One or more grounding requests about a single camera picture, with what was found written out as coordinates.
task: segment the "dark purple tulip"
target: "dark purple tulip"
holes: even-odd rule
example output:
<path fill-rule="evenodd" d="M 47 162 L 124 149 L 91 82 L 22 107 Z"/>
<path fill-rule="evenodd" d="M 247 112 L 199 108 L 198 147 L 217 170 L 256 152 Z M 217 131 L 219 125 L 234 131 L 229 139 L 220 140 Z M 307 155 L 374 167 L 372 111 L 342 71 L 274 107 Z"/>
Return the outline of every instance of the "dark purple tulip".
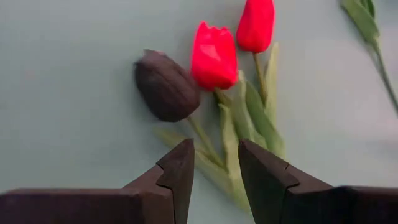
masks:
<path fill-rule="evenodd" d="M 138 90 L 161 121 L 176 122 L 200 104 L 199 89 L 191 75 L 166 54 L 145 50 L 134 64 Z"/>

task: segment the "green stem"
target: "green stem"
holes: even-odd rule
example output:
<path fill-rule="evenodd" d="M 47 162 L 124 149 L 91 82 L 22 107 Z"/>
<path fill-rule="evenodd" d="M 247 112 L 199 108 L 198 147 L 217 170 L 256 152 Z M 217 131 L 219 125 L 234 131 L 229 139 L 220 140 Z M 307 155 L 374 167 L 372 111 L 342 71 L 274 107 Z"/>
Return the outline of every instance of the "green stem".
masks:
<path fill-rule="evenodd" d="M 380 47 L 379 47 L 378 44 L 374 45 L 374 50 L 376 52 L 377 59 L 379 60 L 379 63 L 380 63 L 381 78 L 383 80 L 384 86 L 387 89 L 387 92 L 389 94 L 389 97 L 390 97 L 390 100 L 392 102 L 392 105 L 394 106 L 394 109 L 395 109 L 395 111 L 396 111 L 396 113 L 398 115 L 398 101 L 397 101 L 397 98 L 396 98 L 396 96 L 394 94 L 394 90 L 391 87 L 390 80 L 388 79 L 386 67 L 384 65 L 383 57 L 381 55 Z"/>
<path fill-rule="evenodd" d="M 260 95 L 261 95 L 262 101 L 265 102 L 267 99 L 267 87 L 266 87 L 266 83 L 264 80 L 264 76 L 262 75 L 262 72 L 261 72 L 259 56 L 257 53 L 253 53 L 253 59 L 254 59 L 254 63 L 256 64 L 257 76 L 260 81 Z"/>
<path fill-rule="evenodd" d="M 188 122 L 191 124 L 193 130 L 199 136 L 201 141 L 204 143 L 208 153 L 210 154 L 213 162 L 219 165 L 221 168 L 224 169 L 225 165 L 224 162 L 221 160 L 217 152 L 215 151 L 213 144 L 210 141 L 210 138 L 207 136 L 205 130 L 203 130 L 202 126 L 197 123 L 191 116 L 187 117 Z"/>
<path fill-rule="evenodd" d="M 222 103 L 225 106 L 231 105 L 231 99 L 227 95 L 225 95 L 225 93 L 223 93 L 219 88 L 215 88 L 214 93 L 219 103 Z"/>

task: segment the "light blue background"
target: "light blue background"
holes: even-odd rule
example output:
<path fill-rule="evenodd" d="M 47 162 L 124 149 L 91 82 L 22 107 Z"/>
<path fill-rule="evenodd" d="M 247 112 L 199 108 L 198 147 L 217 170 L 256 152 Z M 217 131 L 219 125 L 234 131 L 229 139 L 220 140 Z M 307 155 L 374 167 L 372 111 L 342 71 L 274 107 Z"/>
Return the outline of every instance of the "light blue background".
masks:
<path fill-rule="evenodd" d="M 398 2 L 375 1 L 398 92 Z M 0 190 L 122 187 L 167 152 L 132 80 L 150 48 L 189 68 L 203 19 L 236 31 L 244 0 L 0 1 Z M 333 185 L 398 186 L 398 119 L 358 33 L 331 0 L 275 0 L 287 157 Z M 240 67 L 254 73 L 250 54 Z M 195 116 L 219 138 L 203 94 Z M 250 223 L 200 173 L 189 223 Z"/>

